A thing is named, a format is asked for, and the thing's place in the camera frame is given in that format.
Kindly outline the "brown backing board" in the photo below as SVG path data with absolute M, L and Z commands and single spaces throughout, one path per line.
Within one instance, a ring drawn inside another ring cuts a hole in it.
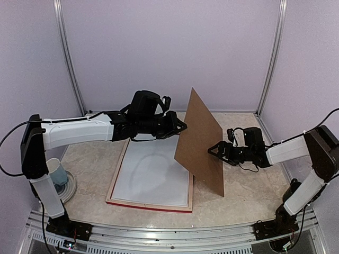
M 194 89 L 184 123 L 187 129 L 179 135 L 174 159 L 213 193 L 223 197 L 223 162 L 208 153 L 209 148 L 223 139 L 223 131 Z

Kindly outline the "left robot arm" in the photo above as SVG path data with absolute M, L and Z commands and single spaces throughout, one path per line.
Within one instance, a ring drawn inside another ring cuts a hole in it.
M 35 114 L 25 122 L 20 145 L 22 174 L 48 213 L 48 232 L 69 238 L 80 238 L 84 233 L 88 239 L 92 225 L 69 219 L 49 176 L 45 151 L 84 142 L 134 139 L 138 134 L 150 134 L 157 140 L 170 138 L 187 128 L 176 112 L 169 110 L 170 103 L 168 96 L 139 90 L 119 111 L 62 120 L 41 119 Z

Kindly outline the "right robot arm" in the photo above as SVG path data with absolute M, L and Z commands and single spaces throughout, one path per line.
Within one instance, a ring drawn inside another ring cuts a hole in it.
M 283 194 L 275 218 L 253 225 L 257 239 L 298 231 L 297 214 L 314 202 L 326 186 L 338 177 L 338 138 L 324 124 L 290 139 L 266 145 L 262 130 L 242 130 L 244 145 L 238 146 L 234 129 L 228 129 L 228 141 L 220 141 L 208 153 L 231 166 L 251 162 L 256 168 L 274 165 L 295 166 L 297 173 Z

